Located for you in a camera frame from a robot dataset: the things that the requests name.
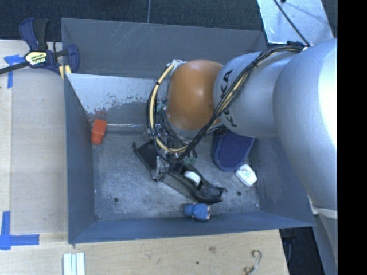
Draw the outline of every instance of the wooden table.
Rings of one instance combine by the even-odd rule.
[[[0,68],[7,66],[7,63],[3,60],[4,56],[14,54],[22,56],[27,50],[28,46],[23,41],[0,40]],[[66,186],[64,188],[61,187],[61,190],[54,188],[55,182],[58,185],[60,185],[60,180],[61,183],[66,183],[66,179],[62,179],[65,178],[63,175],[64,170],[61,170],[61,174],[56,179],[50,176],[50,174],[47,175],[44,166],[39,165],[36,167],[34,164],[27,164],[28,160],[24,156],[21,159],[24,164],[21,165],[19,165],[19,156],[17,156],[17,166],[15,167],[11,158],[12,148],[14,152],[16,150],[19,152],[19,147],[14,148],[14,144],[19,142],[14,142],[14,136],[12,138],[12,132],[14,131],[14,127],[12,128],[12,121],[14,121],[12,107],[19,106],[18,102],[15,102],[16,105],[14,104],[14,101],[18,101],[18,99],[13,99],[13,92],[15,89],[19,89],[22,84],[20,82],[22,78],[26,78],[28,82],[34,81],[36,85],[36,82],[40,82],[40,78],[45,76],[45,74],[49,74],[50,80],[54,79],[54,89],[62,87],[60,83],[61,78],[47,70],[23,68],[15,71],[13,73],[14,86],[11,89],[7,88],[8,75],[0,75],[0,214],[2,214],[2,211],[9,211],[10,209],[18,210],[17,216],[11,220],[11,223],[16,224],[16,227],[11,226],[10,228],[11,230],[17,230],[15,234],[21,234],[22,229],[26,231],[28,229],[27,226],[41,230],[38,232],[40,234],[39,245],[13,246],[9,251],[0,250],[1,275],[62,274],[63,254],[79,252],[85,253],[87,275],[241,275],[244,274],[246,266],[253,266],[255,262],[252,256],[253,250],[259,250],[262,253],[255,274],[289,274],[278,230],[199,237],[84,243],[79,245],[68,244],[66,223],[62,222],[67,207],[64,204],[60,207],[60,199],[62,197],[65,197],[64,203],[66,203]],[[26,125],[20,119],[17,119],[14,123],[16,125]],[[38,125],[44,128],[46,123],[47,121]],[[54,142],[52,145],[55,144],[55,140],[50,139],[49,141]],[[42,145],[44,146],[45,144],[48,144],[47,137],[44,137],[42,140]],[[25,151],[29,149],[26,139],[22,145]],[[34,151],[36,156],[42,156],[42,154],[44,154],[44,158],[47,158],[45,151],[40,152],[40,155],[37,154],[37,151]],[[27,168],[27,166],[32,167],[32,174],[30,173],[27,177],[28,180],[32,180],[33,183],[36,182],[39,185],[39,192],[36,194],[31,186],[23,186],[23,188],[19,186],[21,183],[17,174],[19,173],[19,167],[23,166],[25,166],[24,168]],[[49,200],[45,200],[44,196],[49,193],[57,193],[58,191],[61,191],[61,194],[52,200],[51,203],[49,203]],[[27,207],[24,213],[22,213],[21,209],[19,210],[19,207],[22,205]],[[36,219],[35,217],[41,215],[40,213],[45,215],[45,217]]]

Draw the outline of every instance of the blue clamp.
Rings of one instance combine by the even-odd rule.
[[[79,67],[79,52],[76,45],[68,45],[66,50],[59,52],[56,52],[55,49],[53,52],[48,50],[47,43],[45,41],[45,30],[48,23],[48,19],[28,18],[19,26],[21,37],[29,46],[29,53],[40,51],[47,54],[47,61],[39,65],[29,64],[28,66],[31,68],[44,68],[60,75],[61,65],[57,62],[57,58],[68,55],[70,69],[75,73]]]
[[[204,203],[186,204],[183,211],[186,216],[193,217],[198,220],[207,221],[210,219],[210,206]]]
[[[39,239],[39,234],[10,235],[10,211],[2,213],[0,250],[10,250],[18,245],[39,245]]]

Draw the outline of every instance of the yellow cable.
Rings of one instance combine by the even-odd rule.
[[[163,80],[165,79],[165,77],[167,76],[167,74],[175,67],[176,65],[176,61],[173,61],[167,68],[166,70],[162,73],[161,77],[158,79],[157,83],[155,84],[152,94],[151,94],[151,99],[150,99],[150,103],[149,103],[149,123],[151,128],[154,129],[154,100],[157,96],[158,93],[158,88],[161,85],[161,83],[163,82]],[[181,153],[184,152],[184,150],[186,150],[187,146],[181,147],[181,148],[177,148],[177,149],[171,149],[169,147],[167,147],[166,145],[164,145],[161,140],[159,138],[157,138],[156,136],[153,136],[155,138],[155,141],[157,142],[157,145],[159,145],[162,149],[164,149],[167,152],[170,152],[172,154],[176,154],[176,153]]]

